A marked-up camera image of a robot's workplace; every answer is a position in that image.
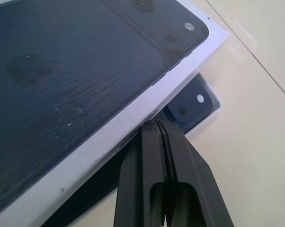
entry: smaller phone image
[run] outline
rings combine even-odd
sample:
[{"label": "smaller phone image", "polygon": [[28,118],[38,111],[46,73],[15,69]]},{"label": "smaller phone image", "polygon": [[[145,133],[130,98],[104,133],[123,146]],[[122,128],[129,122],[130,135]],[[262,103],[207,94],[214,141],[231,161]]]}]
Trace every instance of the smaller phone image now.
[{"label": "smaller phone image", "polygon": [[204,88],[198,74],[154,119],[163,119],[172,122],[186,133],[209,116],[212,108],[211,97]]}]

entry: phone box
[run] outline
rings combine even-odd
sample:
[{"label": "phone box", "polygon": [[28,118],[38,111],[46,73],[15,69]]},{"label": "phone box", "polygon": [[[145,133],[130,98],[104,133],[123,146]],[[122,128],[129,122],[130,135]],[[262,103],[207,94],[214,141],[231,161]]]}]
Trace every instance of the phone box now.
[{"label": "phone box", "polygon": [[134,136],[141,124],[170,102],[198,74],[199,67],[228,39],[230,34],[190,0],[178,2],[206,24],[208,38],[6,207],[0,213],[0,226],[41,226]]}]

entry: tile floor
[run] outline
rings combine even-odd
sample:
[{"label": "tile floor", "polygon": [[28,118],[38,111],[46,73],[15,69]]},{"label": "tile floor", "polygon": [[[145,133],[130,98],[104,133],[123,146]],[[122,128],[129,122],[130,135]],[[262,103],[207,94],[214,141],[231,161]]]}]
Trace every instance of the tile floor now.
[{"label": "tile floor", "polygon": [[[235,226],[285,227],[285,0],[192,2],[232,35],[201,70],[224,107],[189,140]],[[115,201],[70,226],[113,226]]]}]

